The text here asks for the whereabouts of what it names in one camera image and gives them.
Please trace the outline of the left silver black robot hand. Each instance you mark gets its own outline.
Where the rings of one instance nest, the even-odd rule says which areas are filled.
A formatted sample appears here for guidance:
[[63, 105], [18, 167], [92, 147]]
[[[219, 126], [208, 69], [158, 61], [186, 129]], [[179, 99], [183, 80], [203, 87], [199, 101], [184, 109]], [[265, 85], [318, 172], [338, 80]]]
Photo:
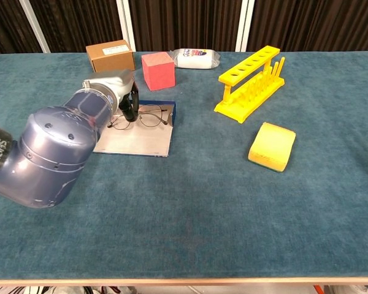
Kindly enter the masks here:
[[101, 93], [111, 104], [112, 114], [119, 109], [125, 119], [134, 122], [139, 114], [139, 90], [131, 70], [95, 72], [83, 80], [84, 89]]

